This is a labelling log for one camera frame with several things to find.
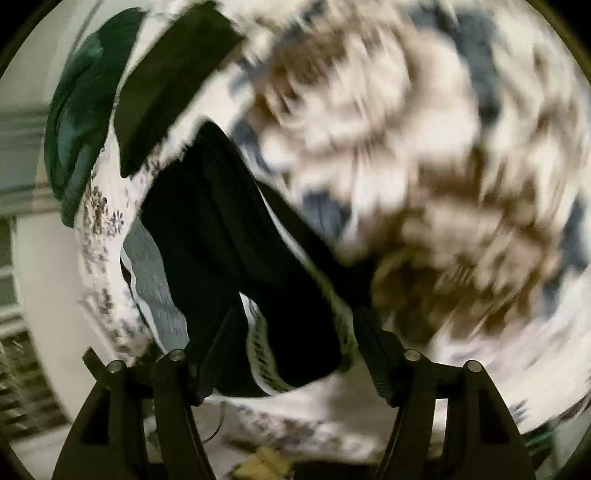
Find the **metal pin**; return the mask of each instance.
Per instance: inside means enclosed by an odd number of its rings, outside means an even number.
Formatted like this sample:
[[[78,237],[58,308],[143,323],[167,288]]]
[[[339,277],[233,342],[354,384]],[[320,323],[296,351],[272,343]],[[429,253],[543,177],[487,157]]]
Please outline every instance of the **metal pin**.
[[[109,373],[115,374],[123,368],[123,365],[125,364],[121,360],[113,360],[109,363],[109,365],[107,365],[107,371]]]
[[[173,362],[180,362],[184,358],[184,351],[180,348],[177,348],[168,354],[168,357]]]
[[[482,365],[477,362],[476,360],[470,360],[468,363],[468,370],[470,372],[474,372],[474,373],[478,373],[478,372],[482,372]]]
[[[404,358],[409,362],[418,362],[421,359],[421,354],[416,350],[407,350],[404,352]]]

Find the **black cloth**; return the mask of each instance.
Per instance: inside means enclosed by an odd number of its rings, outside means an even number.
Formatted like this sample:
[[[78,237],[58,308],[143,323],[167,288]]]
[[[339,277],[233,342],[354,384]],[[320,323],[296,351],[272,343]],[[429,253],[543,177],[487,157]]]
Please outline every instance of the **black cloth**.
[[[281,378],[295,387],[341,362],[333,312],[287,248],[235,146],[204,124],[182,162],[167,167],[144,200],[141,221],[162,255],[172,299],[189,338],[213,339],[239,292],[257,303]],[[244,336],[234,346],[224,394],[246,375]]]
[[[187,10],[152,46],[126,79],[115,109],[122,177],[139,170],[241,39],[215,3],[206,2]]]

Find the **gray fabric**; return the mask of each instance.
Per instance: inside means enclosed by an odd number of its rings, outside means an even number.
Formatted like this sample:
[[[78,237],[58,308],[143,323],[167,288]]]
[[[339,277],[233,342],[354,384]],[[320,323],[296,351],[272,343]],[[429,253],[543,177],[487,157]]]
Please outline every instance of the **gray fabric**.
[[[329,192],[304,195],[302,211],[308,224],[330,244],[339,239],[351,217],[351,209],[333,200]]]
[[[188,341],[187,320],[174,305],[162,256],[140,219],[131,226],[123,244],[121,260],[131,273],[135,302],[156,334],[165,352],[184,348]]]

